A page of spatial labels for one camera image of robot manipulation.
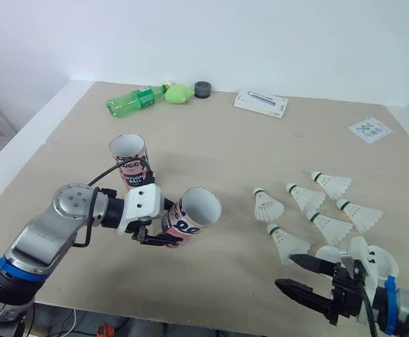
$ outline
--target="shuttlecock tube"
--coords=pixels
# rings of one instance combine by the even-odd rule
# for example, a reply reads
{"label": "shuttlecock tube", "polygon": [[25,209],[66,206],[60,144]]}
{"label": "shuttlecock tube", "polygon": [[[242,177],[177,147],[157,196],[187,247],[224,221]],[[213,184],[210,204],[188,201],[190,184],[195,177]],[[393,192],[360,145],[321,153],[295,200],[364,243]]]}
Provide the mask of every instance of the shuttlecock tube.
{"label": "shuttlecock tube", "polygon": [[293,262],[289,259],[289,255],[306,254],[311,248],[311,245],[306,241],[281,230],[280,226],[273,223],[268,224],[267,233],[272,236],[283,265],[288,265]]}
{"label": "shuttlecock tube", "polygon": [[254,217],[266,223],[278,219],[284,213],[284,206],[278,200],[269,196],[264,189],[258,187],[253,191],[256,198]]}
{"label": "shuttlecock tube", "polygon": [[356,205],[347,199],[337,200],[336,205],[338,209],[345,212],[361,234],[373,227],[384,214],[384,212],[379,209]]}
{"label": "shuttlecock tube", "polygon": [[324,189],[332,200],[338,200],[351,184],[351,178],[328,176],[318,171],[312,172],[311,178]]}
{"label": "shuttlecock tube", "polygon": [[325,201],[325,193],[307,190],[294,183],[287,184],[286,190],[294,197],[302,213],[316,212]]}
{"label": "shuttlecock tube", "polygon": [[[128,133],[117,136],[109,144],[109,150],[117,163],[134,157],[148,160],[145,141],[139,135]],[[130,190],[143,185],[148,168],[144,161],[132,161],[120,166],[119,171],[126,189]]]}
{"label": "shuttlecock tube", "polygon": [[351,223],[324,216],[320,213],[306,213],[306,217],[320,230],[331,246],[336,246],[353,227]]}
{"label": "shuttlecock tube", "polygon": [[161,228],[166,234],[190,240],[206,226],[217,222],[221,203],[209,190],[192,187],[162,217]]}

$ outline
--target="printed label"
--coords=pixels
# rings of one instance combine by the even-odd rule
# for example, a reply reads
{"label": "printed label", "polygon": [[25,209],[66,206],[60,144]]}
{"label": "printed label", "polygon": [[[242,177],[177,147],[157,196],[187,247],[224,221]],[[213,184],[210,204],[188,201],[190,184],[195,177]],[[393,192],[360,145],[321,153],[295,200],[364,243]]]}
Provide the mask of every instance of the printed label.
{"label": "printed label", "polygon": [[155,102],[155,94],[148,86],[143,86],[136,90],[136,95],[141,101],[141,108],[147,107]]}
{"label": "printed label", "polygon": [[[122,161],[128,160],[131,157],[119,157],[115,156],[115,160],[117,163],[121,163]],[[142,151],[134,156],[134,158],[143,158],[148,161],[148,155],[145,151],[145,148]],[[145,163],[142,161],[130,161],[123,166],[119,167],[120,175],[125,183],[125,186],[128,190],[133,187],[139,187],[143,185],[143,181],[147,175],[147,167]]]}
{"label": "printed label", "polygon": [[202,229],[202,226],[189,218],[183,209],[183,201],[180,199],[162,218],[161,228],[164,233],[188,241]]}

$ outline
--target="tabletop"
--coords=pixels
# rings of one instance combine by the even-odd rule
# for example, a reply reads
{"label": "tabletop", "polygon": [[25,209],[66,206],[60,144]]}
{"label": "tabletop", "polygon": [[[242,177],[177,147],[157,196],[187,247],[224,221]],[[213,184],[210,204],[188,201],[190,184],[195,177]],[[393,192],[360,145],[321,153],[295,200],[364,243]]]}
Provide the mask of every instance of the tabletop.
{"label": "tabletop", "polygon": [[[309,242],[311,253],[326,245],[285,190],[289,182],[319,190],[311,171],[351,177],[344,197],[385,212],[364,237],[395,257],[398,285],[409,289],[409,136],[383,106],[289,98],[275,119],[233,107],[234,93],[215,92],[112,118],[105,101],[134,89],[95,83],[13,179],[0,196],[0,255],[61,185],[87,183],[112,166],[108,145],[123,133],[144,137],[165,197],[204,186],[221,200],[223,215],[178,249],[141,246],[98,227],[89,247],[70,249],[38,302],[267,336],[368,335],[355,319],[330,326],[274,285],[292,278],[329,296],[325,277],[281,265],[266,224],[254,219],[252,190],[264,187],[285,205],[277,224]],[[346,128],[368,117],[394,132],[368,145]],[[126,192],[117,172],[99,186]],[[320,210],[348,220],[328,198]]]}

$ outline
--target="small white box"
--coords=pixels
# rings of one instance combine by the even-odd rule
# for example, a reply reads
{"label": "small white box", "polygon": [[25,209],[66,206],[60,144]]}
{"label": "small white box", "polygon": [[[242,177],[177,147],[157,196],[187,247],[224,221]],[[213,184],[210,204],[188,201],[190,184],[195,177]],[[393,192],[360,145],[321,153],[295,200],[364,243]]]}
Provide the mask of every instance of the small white box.
{"label": "small white box", "polygon": [[260,93],[258,91],[241,90],[234,100],[234,106],[259,112],[267,116],[281,118],[287,106],[287,98]]}

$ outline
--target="white shuttlecock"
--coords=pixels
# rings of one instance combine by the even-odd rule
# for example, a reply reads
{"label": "white shuttlecock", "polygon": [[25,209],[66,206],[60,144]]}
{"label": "white shuttlecock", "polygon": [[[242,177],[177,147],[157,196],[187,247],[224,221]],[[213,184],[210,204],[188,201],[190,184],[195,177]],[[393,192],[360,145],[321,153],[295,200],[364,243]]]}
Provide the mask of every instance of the white shuttlecock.
{"label": "white shuttlecock", "polygon": [[306,217],[320,230],[330,246],[336,246],[353,227],[351,223],[324,216],[320,213],[306,213]]}
{"label": "white shuttlecock", "polygon": [[269,223],[267,225],[267,233],[272,236],[283,265],[293,263],[293,261],[289,259],[290,255],[306,254],[311,248],[311,245],[306,241],[281,230],[280,226],[275,225],[274,223]]}
{"label": "white shuttlecock", "polygon": [[336,205],[338,209],[345,212],[361,234],[373,227],[384,214],[384,212],[379,209],[359,206],[346,199],[337,200]]}
{"label": "white shuttlecock", "polygon": [[294,197],[302,213],[315,213],[325,201],[325,193],[299,187],[297,184],[289,183],[286,190]]}
{"label": "white shuttlecock", "polygon": [[311,173],[311,178],[316,181],[334,201],[338,200],[351,184],[351,178],[328,176],[317,171]]}
{"label": "white shuttlecock", "polygon": [[278,219],[284,213],[284,206],[278,200],[268,195],[264,189],[258,187],[253,191],[256,197],[254,217],[266,223]]}

